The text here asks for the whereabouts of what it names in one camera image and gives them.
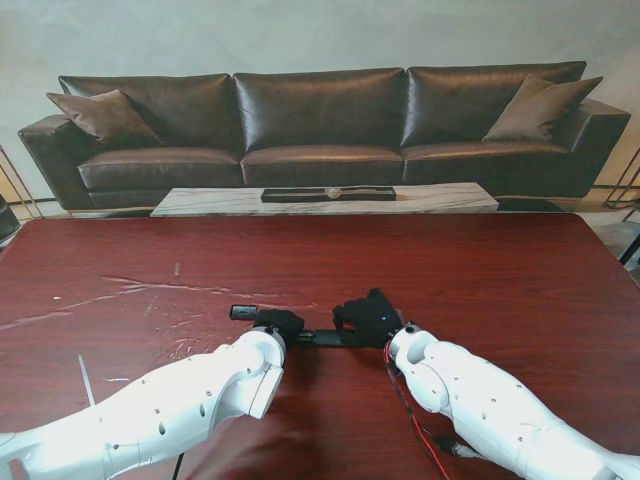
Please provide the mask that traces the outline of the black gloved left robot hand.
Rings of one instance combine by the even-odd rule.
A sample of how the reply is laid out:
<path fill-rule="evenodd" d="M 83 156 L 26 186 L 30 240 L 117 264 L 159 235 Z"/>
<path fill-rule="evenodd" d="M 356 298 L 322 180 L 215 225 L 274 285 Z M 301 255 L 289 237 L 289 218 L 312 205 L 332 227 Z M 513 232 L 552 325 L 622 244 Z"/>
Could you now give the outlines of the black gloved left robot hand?
<path fill-rule="evenodd" d="M 295 343 L 305 328 L 304 320 L 289 310 L 259 310 L 253 327 L 276 330 L 286 344 Z"/>

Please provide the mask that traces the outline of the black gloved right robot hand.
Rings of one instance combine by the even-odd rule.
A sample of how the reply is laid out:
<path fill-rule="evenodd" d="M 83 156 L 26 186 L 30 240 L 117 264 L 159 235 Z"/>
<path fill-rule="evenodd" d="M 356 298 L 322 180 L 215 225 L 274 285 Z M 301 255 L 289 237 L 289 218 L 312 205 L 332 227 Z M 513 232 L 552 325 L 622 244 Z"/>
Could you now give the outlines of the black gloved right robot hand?
<path fill-rule="evenodd" d="M 332 313 L 337 334 L 347 347 L 383 349 L 403 328 L 400 315 L 377 288 L 366 297 L 336 306 Z"/>

